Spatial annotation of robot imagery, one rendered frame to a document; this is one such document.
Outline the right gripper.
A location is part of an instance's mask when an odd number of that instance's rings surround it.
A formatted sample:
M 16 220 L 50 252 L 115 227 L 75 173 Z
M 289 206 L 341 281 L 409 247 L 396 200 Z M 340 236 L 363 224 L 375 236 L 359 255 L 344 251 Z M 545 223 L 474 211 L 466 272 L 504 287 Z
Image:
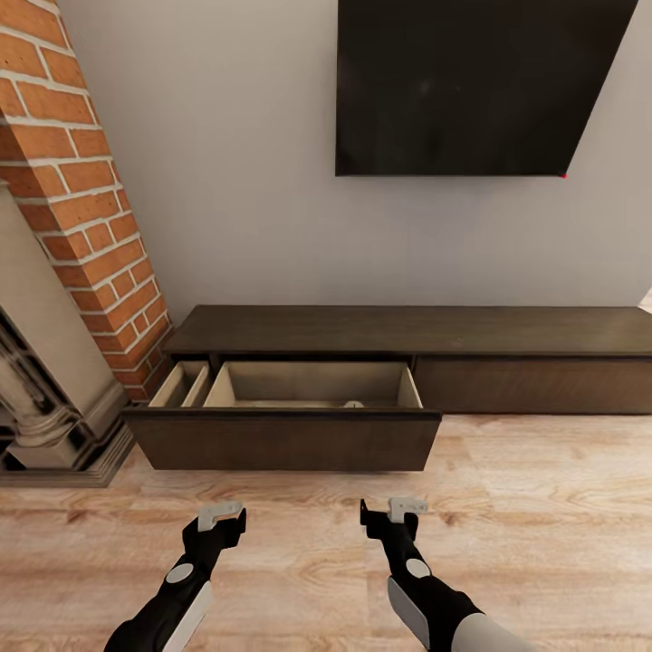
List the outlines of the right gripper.
M 385 551 L 390 541 L 396 539 L 396 537 L 405 537 L 412 542 L 415 541 L 417 517 L 413 513 L 404 513 L 404 521 L 398 524 L 391 523 L 388 520 L 387 513 L 368 511 L 363 500 L 360 500 L 360 507 L 360 525 L 366 526 L 368 538 L 379 538 L 382 541 L 382 547 Z

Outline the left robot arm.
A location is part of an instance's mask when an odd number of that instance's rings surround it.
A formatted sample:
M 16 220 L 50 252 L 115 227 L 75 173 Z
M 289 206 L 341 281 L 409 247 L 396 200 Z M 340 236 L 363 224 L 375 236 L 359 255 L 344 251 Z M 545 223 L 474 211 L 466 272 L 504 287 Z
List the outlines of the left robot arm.
M 209 609 L 215 562 L 221 550 L 238 544 L 245 522 L 239 499 L 200 506 L 196 522 L 183 531 L 185 553 L 157 597 L 113 633 L 104 652 L 182 652 Z

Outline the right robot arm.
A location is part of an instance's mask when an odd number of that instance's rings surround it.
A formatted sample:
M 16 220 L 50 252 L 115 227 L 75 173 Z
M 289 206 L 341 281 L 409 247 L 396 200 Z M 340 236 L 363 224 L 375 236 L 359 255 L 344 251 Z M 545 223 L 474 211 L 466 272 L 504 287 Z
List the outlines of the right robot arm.
M 368 511 L 363 500 L 360 507 L 360 525 L 387 551 L 389 601 L 427 652 L 542 652 L 477 609 L 465 592 L 432 575 L 412 544 L 415 514 L 428 511 L 426 501 L 391 498 L 386 513 Z

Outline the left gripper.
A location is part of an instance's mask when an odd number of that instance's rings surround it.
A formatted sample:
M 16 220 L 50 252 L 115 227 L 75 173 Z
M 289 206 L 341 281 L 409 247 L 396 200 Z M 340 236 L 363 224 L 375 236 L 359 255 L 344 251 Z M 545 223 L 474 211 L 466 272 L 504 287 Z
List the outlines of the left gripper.
M 217 519 L 217 524 L 208 532 L 199 532 L 196 523 L 188 525 L 183 531 L 185 553 L 192 547 L 204 544 L 210 546 L 216 554 L 216 562 L 221 550 L 232 548 L 238 544 L 239 534 L 245 532 L 246 510 L 237 516 Z

